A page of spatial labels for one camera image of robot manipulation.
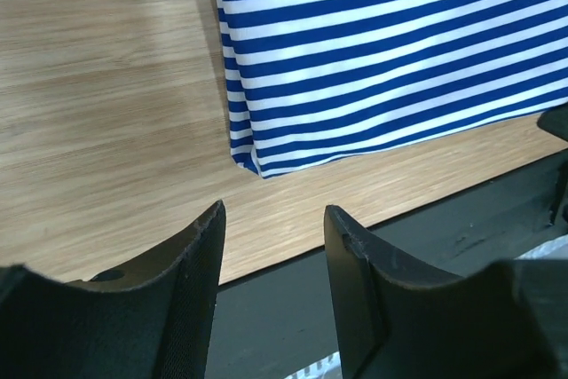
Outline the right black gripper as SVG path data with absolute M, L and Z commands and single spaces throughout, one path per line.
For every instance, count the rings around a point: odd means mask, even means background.
M 568 105 L 554 107 L 542 113 L 537 126 L 557 138 L 568 141 Z

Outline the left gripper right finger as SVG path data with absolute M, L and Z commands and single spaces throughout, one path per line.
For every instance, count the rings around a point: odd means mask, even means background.
M 462 278 L 336 205 L 324 236 L 344 377 L 566 377 L 565 260 L 500 260 Z

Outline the blue white striped tank top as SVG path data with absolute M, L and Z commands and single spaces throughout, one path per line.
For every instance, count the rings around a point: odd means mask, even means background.
M 562 105 L 567 0 L 217 0 L 230 151 L 262 178 Z

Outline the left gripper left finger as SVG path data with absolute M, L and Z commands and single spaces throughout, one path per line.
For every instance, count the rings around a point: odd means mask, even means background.
M 202 378 L 225 244 L 225 206 L 90 280 L 1 270 L 4 378 Z

